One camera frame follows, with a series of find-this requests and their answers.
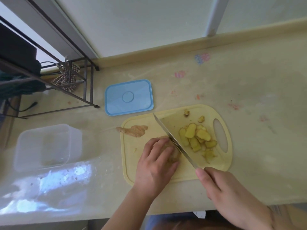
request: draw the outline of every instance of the hand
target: hand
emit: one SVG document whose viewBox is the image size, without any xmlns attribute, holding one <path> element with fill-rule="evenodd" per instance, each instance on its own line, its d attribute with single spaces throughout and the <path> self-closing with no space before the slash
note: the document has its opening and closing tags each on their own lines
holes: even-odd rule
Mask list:
<svg viewBox="0 0 307 230">
<path fill-rule="evenodd" d="M 169 138 L 150 139 L 138 161 L 133 189 L 151 201 L 162 192 L 179 165 L 179 161 L 173 164 L 168 162 L 174 146 L 161 152 L 168 141 Z"/>
<path fill-rule="evenodd" d="M 207 196 L 233 225 L 245 229 L 271 229 L 268 207 L 256 199 L 231 173 L 207 167 L 196 169 Z"/>
</svg>

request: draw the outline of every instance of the clear plastic container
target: clear plastic container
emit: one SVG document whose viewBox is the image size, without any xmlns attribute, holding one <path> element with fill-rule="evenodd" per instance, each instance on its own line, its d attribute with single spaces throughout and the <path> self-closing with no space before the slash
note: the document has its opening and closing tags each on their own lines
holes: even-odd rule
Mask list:
<svg viewBox="0 0 307 230">
<path fill-rule="evenodd" d="M 67 124 L 22 132 L 17 140 L 14 168 L 18 172 L 77 162 L 82 153 L 82 132 Z"/>
</svg>

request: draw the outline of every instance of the cutting board handle hole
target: cutting board handle hole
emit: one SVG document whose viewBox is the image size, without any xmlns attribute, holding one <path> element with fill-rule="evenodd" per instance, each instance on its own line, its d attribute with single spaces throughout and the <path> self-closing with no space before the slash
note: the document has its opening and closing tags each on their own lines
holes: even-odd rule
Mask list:
<svg viewBox="0 0 307 230">
<path fill-rule="evenodd" d="M 213 120 L 214 133 L 216 140 L 224 152 L 228 151 L 227 137 L 221 122 L 218 119 Z"/>
</svg>

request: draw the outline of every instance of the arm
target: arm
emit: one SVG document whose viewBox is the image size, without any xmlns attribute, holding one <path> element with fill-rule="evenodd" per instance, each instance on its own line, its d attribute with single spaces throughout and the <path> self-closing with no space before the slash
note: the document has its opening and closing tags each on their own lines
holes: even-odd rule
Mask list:
<svg viewBox="0 0 307 230">
<path fill-rule="evenodd" d="M 256 199 L 231 173 L 207 167 L 196 169 L 207 196 L 233 225 L 244 230 L 295 230 Z"/>
<path fill-rule="evenodd" d="M 146 143 L 137 165 L 134 186 L 102 230 L 140 229 L 150 205 L 179 165 L 179 162 L 168 163 L 174 147 L 161 152 L 168 141 L 169 138 L 153 138 Z"/>
</svg>

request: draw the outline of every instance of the right hand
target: right hand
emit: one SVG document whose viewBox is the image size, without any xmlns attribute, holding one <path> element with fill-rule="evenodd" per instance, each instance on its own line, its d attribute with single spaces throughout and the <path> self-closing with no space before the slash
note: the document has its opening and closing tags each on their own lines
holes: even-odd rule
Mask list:
<svg viewBox="0 0 307 230">
<path fill-rule="evenodd" d="M 206 167 L 196 174 L 207 196 L 230 223 L 245 229 L 270 229 L 271 213 L 230 172 Z"/>
</svg>

